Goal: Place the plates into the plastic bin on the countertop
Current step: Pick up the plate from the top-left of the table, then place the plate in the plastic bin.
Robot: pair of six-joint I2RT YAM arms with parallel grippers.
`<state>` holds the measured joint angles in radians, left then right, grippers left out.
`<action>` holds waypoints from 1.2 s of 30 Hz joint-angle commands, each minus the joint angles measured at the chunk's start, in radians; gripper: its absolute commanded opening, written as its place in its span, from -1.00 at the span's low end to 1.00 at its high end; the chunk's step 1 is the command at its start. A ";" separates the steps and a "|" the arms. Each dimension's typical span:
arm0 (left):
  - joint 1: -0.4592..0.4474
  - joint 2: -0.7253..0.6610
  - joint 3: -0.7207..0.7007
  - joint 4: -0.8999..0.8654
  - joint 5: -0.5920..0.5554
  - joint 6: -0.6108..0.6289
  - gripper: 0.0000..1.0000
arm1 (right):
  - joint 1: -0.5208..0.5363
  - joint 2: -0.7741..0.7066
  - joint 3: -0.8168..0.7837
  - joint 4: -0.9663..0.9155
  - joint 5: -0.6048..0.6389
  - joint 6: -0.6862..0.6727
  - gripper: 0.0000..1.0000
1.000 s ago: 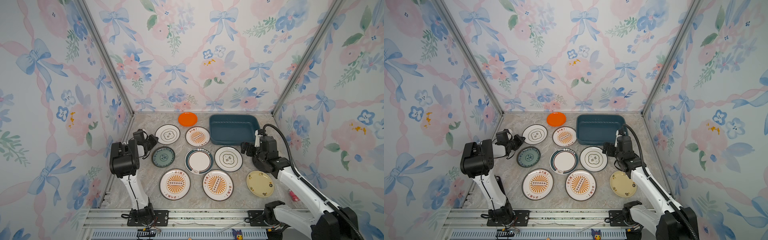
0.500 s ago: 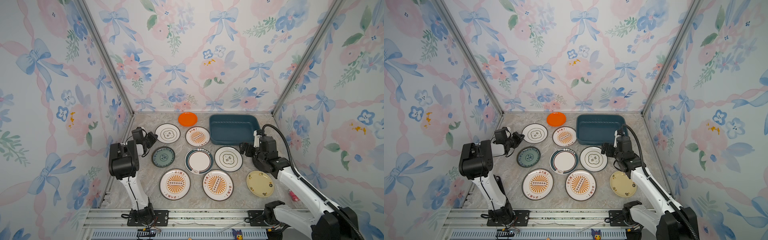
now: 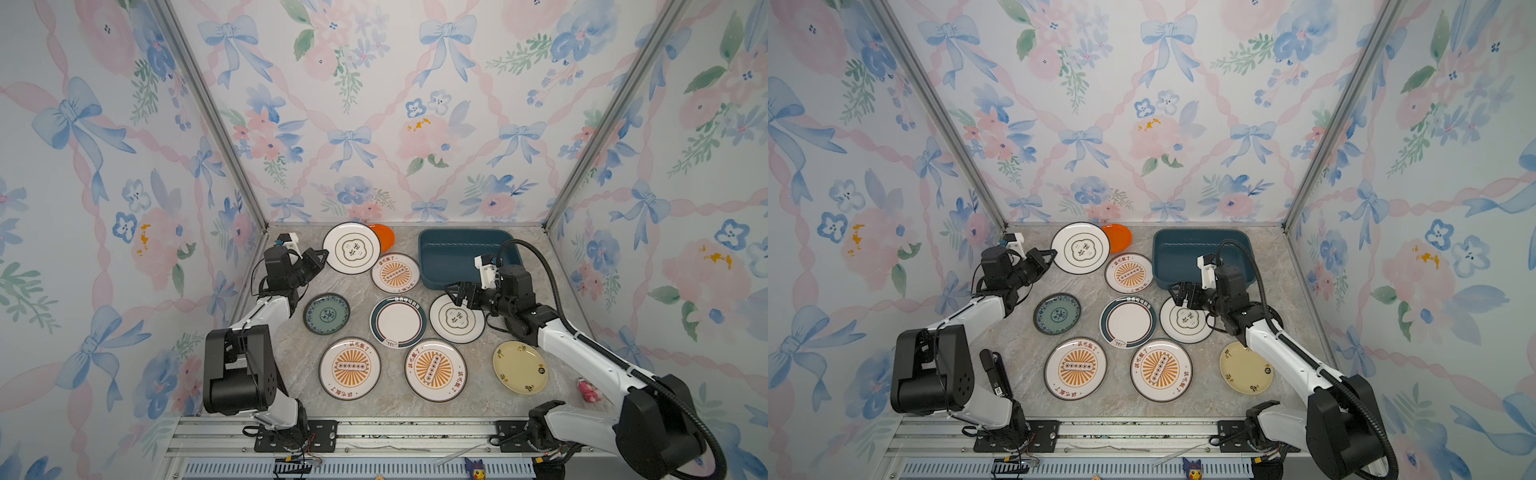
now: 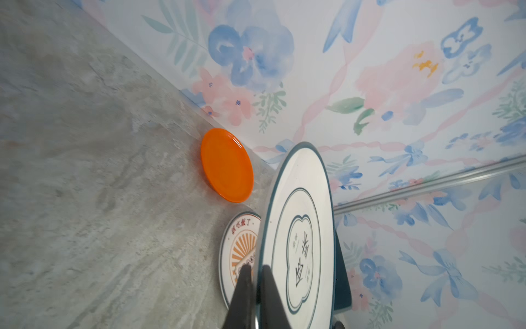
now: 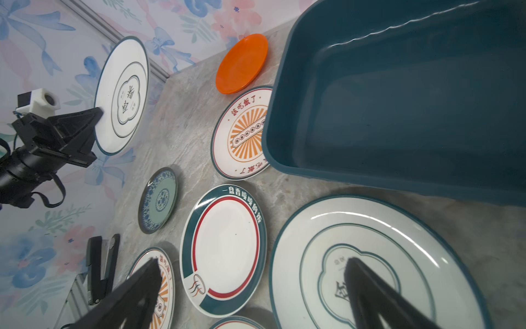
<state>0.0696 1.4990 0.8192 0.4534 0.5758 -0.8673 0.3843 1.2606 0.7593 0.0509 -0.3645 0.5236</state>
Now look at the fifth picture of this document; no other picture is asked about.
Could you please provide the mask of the white plate green red rim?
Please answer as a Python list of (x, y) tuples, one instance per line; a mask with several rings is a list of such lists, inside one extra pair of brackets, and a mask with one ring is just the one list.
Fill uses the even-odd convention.
[(204, 194), (179, 248), (180, 277), (191, 304), (214, 318), (241, 310), (262, 279), (267, 242), (264, 215), (246, 189), (219, 185)]

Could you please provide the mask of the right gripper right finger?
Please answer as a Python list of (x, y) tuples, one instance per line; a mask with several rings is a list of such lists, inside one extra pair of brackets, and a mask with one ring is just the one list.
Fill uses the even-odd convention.
[(437, 328), (358, 258), (348, 260), (345, 284), (357, 328)]

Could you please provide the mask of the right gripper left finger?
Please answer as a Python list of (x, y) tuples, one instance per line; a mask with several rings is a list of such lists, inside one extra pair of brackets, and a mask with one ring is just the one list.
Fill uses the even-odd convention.
[(162, 276), (157, 259), (148, 260), (79, 321), (68, 328), (149, 328)]

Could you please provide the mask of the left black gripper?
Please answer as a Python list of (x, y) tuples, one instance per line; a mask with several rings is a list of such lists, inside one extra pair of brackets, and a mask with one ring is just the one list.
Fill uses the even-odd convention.
[(103, 113), (101, 108), (96, 107), (47, 119), (27, 114), (12, 126), (29, 153), (89, 167), (97, 158), (92, 149), (95, 127)]

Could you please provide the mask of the white plate green flower outline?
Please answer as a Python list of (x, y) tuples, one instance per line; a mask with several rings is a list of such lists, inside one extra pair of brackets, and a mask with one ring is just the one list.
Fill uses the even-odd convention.
[(141, 122), (149, 87), (149, 59), (143, 43), (123, 38), (101, 70), (94, 105), (103, 111), (95, 127), (99, 149), (115, 155), (131, 141)]

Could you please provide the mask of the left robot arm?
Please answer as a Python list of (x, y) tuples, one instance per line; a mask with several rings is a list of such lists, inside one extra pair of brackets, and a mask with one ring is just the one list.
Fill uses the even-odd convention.
[(13, 126), (23, 145), (11, 150), (1, 140), (6, 150), (1, 158), (1, 205), (29, 208), (37, 195), (47, 208), (60, 206), (62, 201), (52, 203), (36, 188), (52, 180), (66, 196), (58, 171), (66, 164), (86, 168), (97, 159), (95, 127), (103, 113), (101, 108), (91, 108), (46, 119), (28, 113), (17, 119)]

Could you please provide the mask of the orange plastic plate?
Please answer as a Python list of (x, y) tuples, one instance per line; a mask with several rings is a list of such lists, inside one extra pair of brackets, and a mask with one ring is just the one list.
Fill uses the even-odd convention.
[(267, 37), (251, 34), (237, 42), (219, 65), (216, 88), (219, 93), (237, 93), (254, 81), (268, 55)]

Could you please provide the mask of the orange sunburst plate top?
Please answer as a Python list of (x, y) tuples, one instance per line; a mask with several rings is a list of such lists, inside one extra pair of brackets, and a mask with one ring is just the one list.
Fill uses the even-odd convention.
[(210, 153), (222, 177), (246, 180), (268, 167), (262, 134), (272, 92), (271, 86), (259, 86), (240, 94), (217, 121)]

